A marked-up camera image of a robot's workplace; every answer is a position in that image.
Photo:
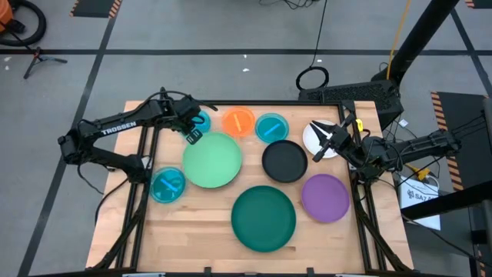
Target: wooden table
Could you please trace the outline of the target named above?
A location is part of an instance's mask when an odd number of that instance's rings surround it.
[[[127,102],[125,111],[140,102]],[[212,130],[221,130],[221,115],[229,106],[218,106],[219,112],[209,112]],[[289,122],[288,139],[303,145],[302,132],[307,123],[327,119],[340,123],[338,110],[332,106],[249,106],[258,118],[266,112],[283,115]],[[376,108],[373,102],[356,102],[357,117],[372,135],[381,136]],[[137,152],[140,128],[118,134],[115,152],[122,155]],[[301,204],[301,188],[312,175],[327,173],[337,176],[350,193],[347,163],[342,157],[311,160],[307,172],[298,182],[281,184],[270,180],[261,167],[261,155],[267,146],[254,133],[238,139],[243,152],[243,165],[234,181],[219,189],[202,189],[188,182],[183,196],[171,204],[159,204],[149,198],[138,271],[154,272],[262,272],[304,273],[313,267],[316,273],[362,273],[364,265],[357,233],[357,223],[351,199],[351,208],[341,220],[323,224],[311,219]],[[185,140],[176,132],[162,130],[154,170],[164,166],[181,167]],[[392,182],[389,173],[382,179]],[[113,189],[125,174],[109,173],[105,193]],[[256,185],[272,185],[284,192],[292,201],[298,223],[288,244],[275,252],[254,252],[243,246],[234,236],[230,219],[235,199],[246,189]],[[95,227],[87,266],[99,262],[120,235],[130,185],[112,195],[101,207]],[[413,267],[403,222],[395,191],[383,182],[372,186],[374,204],[382,236],[401,258]],[[377,268],[374,241],[367,233],[372,267]],[[133,236],[128,240],[125,265],[129,265]]]

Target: white bowl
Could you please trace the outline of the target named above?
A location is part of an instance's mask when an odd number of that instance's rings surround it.
[[[334,125],[333,122],[324,119],[319,119],[316,121],[327,125]],[[331,134],[328,134],[319,128],[318,130],[323,132],[328,139],[331,138]],[[304,128],[304,132],[302,133],[302,141],[304,143],[304,146],[306,146],[306,149],[313,155],[316,155],[316,153],[321,150],[320,141],[317,139],[316,133],[309,124],[306,126],[306,128]],[[333,158],[337,155],[338,154],[333,149],[328,149],[324,153],[323,159]]]

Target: floor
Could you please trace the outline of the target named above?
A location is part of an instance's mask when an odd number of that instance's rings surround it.
[[[73,122],[120,112],[125,101],[146,98],[161,86],[205,99],[296,99],[294,80],[312,60],[296,49],[315,46],[323,4],[292,11],[283,3],[261,6],[256,0],[123,0],[117,18],[109,21],[70,18],[72,1],[32,1],[48,18],[48,31],[38,45],[68,64],[37,65],[24,80],[31,56],[0,46],[0,123],[10,131],[0,136],[5,160],[0,167],[3,276],[85,267],[101,196],[78,178],[74,166],[60,161],[56,139]],[[401,42],[428,2],[412,2]],[[387,61],[404,4],[328,1],[320,49],[329,55],[319,55],[317,63],[330,71],[330,85],[365,82],[377,73]],[[486,75],[492,72],[492,11],[472,10],[464,2],[456,11],[425,48],[443,51],[419,56],[401,84],[403,118],[416,135],[437,128],[431,91],[492,93]],[[17,18],[35,25],[29,12],[21,10]],[[457,18],[464,32],[459,32]],[[302,85],[318,83],[321,76],[313,74]],[[404,130],[397,137],[410,138]],[[109,137],[98,146],[112,149],[114,143],[115,137]],[[103,168],[87,164],[82,171],[102,188]],[[440,182],[451,192],[444,163]],[[458,213],[454,218],[462,220],[454,232],[471,251],[464,235],[469,231],[467,211]],[[467,258],[439,243],[427,247],[420,231],[412,229],[407,231],[417,269],[470,274]],[[425,230],[421,234],[436,240]]]

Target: blue bowl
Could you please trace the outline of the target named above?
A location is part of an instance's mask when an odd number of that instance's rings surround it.
[[[151,196],[156,202],[171,203],[183,194],[185,186],[186,178],[181,170],[165,167],[152,176]]]
[[[286,139],[289,135],[289,124],[282,115],[268,113],[262,115],[255,126],[256,135],[266,143]]]
[[[205,111],[200,111],[199,115],[204,119],[204,122],[203,123],[195,123],[194,128],[200,130],[200,132],[202,134],[204,134],[204,133],[210,131],[210,126],[211,126],[210,116]],[[194,122],[202,122],[201,118],[199,118],[199,117],[194,117],[193,121]]]

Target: dark green plate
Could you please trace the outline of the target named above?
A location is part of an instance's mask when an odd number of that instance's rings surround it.
[[[232,207],[231,223],[242,244],[258,252],[284,246],[295,230],[295,210],[280,190],[259,185],[239,195]]]

